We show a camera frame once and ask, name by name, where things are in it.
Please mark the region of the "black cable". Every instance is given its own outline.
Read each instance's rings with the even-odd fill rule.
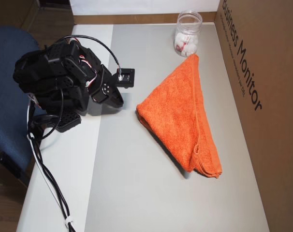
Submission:
[[[105,49],[107,49],[109,51],[109,53],[112,55],[113,59],[115,60],[115,62],[117,63],[117,65],[119,66],[120,70],[121,70],[121,66],[117,60],[117,57],[113,54],[113,52],[110,50],[110,48],[107,47],[107,45],[105,45],[103,42],[101,42],[99,39],[96,39],[94,37],[91,36],[87,36],[87,35],[66,35],[60,39],[58,39],[55,43],[58,43],[62,40],[66,40],[69,38],[83,38],[83,39],[89,39],[89,40],[93,40],[96,41],[97,43],[99,43],[100,45],[104,46]]]
[[[49,182],[52,184],[53,188],[55,189],[55,192],[56,192],[58,200],[59,200],[59,205],[61,207],[62,214],[64,216],[64,219],[66,219],[70,215],[68,204],[67,204],[67,202],[66,202],[66,200],[65,200],[65,198],[64,198],[64,196],[63,196],[63,194],[62,194],[62,192],[61,192],[61,190],[59,188],[59,185],[57,184],[57,182],[56,182],[56,180],[54,178],[54,176],[52,175],[50,170],[44,165],[43,158],[42,158],[40,148],[39,148],[39,144],[37,143],[38,141],[41,141],[42,139],[45,139],[50,134],[52,134],[52,132],[56,129],[56,127],[59,125],[59,123],[61,121],[61,117],[62,117],[62,114],[63,114],[63,108],[64,108],[64,96],[63,96],[63,90],[62,89],[60,89],[60,93],[61,93],[61,108],[60,108],[60,112],[59,112],[59,116],[58,116],[58,121],[55,124],[55,126],[52,128],[51,131],[49,131],[48,134],[46,134],[45,136],[43,136],[41,138],[31,137],[31,135],[30,135],[30,125],[31,125],[31,122],[33,121],[33,118],[32,118],[28,122],[28,136],[29,136],[29,138],[31,140],[31,143],[32,143],[33,147],[34,147],[35,156],[37,157],[38,163],[40,164],[44,175],[47,177],[47,179],[49,180]],[[69,229],[69,232],[75,232],[75,230],[72,227],[71,223],[68,223],[68,229]]]
[[[63,90],[60,88],[60,94],[61,94],[61,107],[60,107],[60,111],[59,111],[59,119],[57,121],[57,123],[54,125],[54,127],[52,128],[52,130],[49,131],[48,134],[46,134],[45,136],[41,137],[41,138],[33,138],[34,141],[41,141],[43,139],[45,139],[46,137],[48,137],[50,134],[53,133],[53,131],[56,129],[56,127],[58,127],[60,121],[61,121],[61,117],[63,115],[63,110],[64,110],[64,94],[63,94]],[[29,121],[29,124],[28,124],[28,136],[29,138],[31,138],[30,136],[30,124],[31,124],[32,120]]]
[[[56,180],[54,178],[54,176],[51,174],[49,169],[43,163],[43,158],[42,158],[41,151],[39,149],[38,143],[35,142],[33,139],[31,139],[31,142],[32,142],[33,146],[36,148],[37,152],[35,152],[35,155],[36,155],[36,157],[38,159],[38,162],[39,162],[40,166],[42,167],[42,170],[43,170],[45,176],[47,177],[47,179],[50,181],[50,183],[52,184],[52,186],[55,189],[55,192],[56,192],[56,194],[58,196],[58,199],[59,199],[59,204],[61,206],[61,210],[62,210],[64,219],[66,219],[70,215],[68,204],[67,204],[67,202],[66,202],[66,200],[65,200],[65,198],[64,198],[64,196],[63,196],[63,194],[62,194],[62,192],[61,192],[61,190],[60,190],[60,188],[59,188],[59,186],[58,186],[58,184],[57,184],[57,182],[56,182]],[[70,232],[75,232],[75,230],[72,227],[70,222],[68,223],[68,230]]]

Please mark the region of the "folded towel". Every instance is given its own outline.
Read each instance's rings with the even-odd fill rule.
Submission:
[[[137,113],[184,170],[218,178],[222,168],[205,114],[198,60],[189,56],[137,105]]]

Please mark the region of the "cardboard box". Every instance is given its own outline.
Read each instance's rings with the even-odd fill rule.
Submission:
[[[215,25],[270,231],[293,231],[293,1],[221,0]]]

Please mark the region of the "glass jar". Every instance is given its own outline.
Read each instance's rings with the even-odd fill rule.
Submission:
[[[176,23],[175,51],[188,57],[197,52],[203,18],[195,11],[182,11]]]

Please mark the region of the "cable tie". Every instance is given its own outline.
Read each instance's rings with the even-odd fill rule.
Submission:
[[[71,215],[69,215],[65,220],[65,225],[67,228],[69,223],[73,223],[73,217]]]

